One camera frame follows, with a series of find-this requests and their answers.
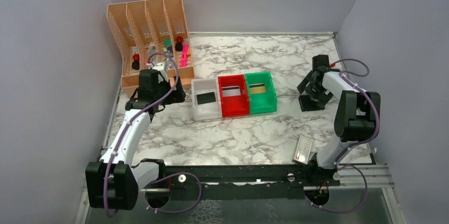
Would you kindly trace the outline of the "green plastic bin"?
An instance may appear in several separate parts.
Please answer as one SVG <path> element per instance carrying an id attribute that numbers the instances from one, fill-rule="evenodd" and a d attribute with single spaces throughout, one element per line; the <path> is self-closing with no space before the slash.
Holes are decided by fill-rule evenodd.
<path id="1" fill-rule="evenodd" d="M 272 113 L 277 110 L 277 94 L 272 75 L 268 71 L 244 74 L 250 114 Z"/>

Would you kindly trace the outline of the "silver card tin box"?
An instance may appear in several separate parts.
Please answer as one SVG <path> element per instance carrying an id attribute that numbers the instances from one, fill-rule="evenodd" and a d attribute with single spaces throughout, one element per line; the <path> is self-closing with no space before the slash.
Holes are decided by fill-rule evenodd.
<path id="1" fill-rule="evenodd" d="M 307 165 L 309 162 L 313 139 L 301 135 L 298 138 L 292 160 L 299 164 Z"/>

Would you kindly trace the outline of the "peach plastic desk organizer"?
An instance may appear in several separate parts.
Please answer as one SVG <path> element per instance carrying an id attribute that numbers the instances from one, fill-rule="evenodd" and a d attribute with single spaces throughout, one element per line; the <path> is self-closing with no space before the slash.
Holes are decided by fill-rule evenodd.
<path id="1" fill-rule="evenodd" d="M 180 81 L 184 89 L 191 88 L 195 79 L 192 45 L 188 32 L 183 0 L 142 0 L 110 4 L 107 7 L 107 21 L 122 56 L 121 88 L 131 96 L 139 84 L 139 72 L 147 68 L 146 46 L 153 42 L 156 52 L 164 53 L 163 42 L 171 40 L 174 48 L 174 63 L 168 63 L 168 77 L 175 75 L 174 65 L 179 69 Z M 190 46 L 188 66 L 181 68 L 181 52 L 175 51 L 177 36 Z M 140 70 L 132 70 L 132 56 L 140 55 Z M 158 61 L 165 57 L 156 56 Z"/>

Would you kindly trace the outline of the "white plastic bin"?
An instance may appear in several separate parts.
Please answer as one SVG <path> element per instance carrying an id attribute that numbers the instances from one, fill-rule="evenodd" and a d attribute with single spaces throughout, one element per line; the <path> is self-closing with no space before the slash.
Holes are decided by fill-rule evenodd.
<path id="1" fill-rule="evenodd" d="M 222 118 L 218 78 L 194 79 L 191 81 L 191 86 L 194 120 Z"/>

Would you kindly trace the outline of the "red plastic bin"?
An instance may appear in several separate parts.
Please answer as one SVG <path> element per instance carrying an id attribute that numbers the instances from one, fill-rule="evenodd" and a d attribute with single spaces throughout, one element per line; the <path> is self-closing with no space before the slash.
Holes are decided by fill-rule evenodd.
<path id="1" fill-rule="evenodd" d="M 249 115 L 249 95 L 243 74 L 219 76 L 221 111 L 224 118 Z"/>

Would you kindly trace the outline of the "black leather card holder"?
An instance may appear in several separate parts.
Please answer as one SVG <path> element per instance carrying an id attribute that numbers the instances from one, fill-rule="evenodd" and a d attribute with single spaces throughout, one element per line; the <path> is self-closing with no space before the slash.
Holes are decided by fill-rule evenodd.
<path id="1" fill-rule="evenodd" d="M 308 95 L 300 95 L 299 104 L 302 112 L 319 111 L 325 109 L 323 106 L 319 105 L 318 102 L 311 99 Z"/>

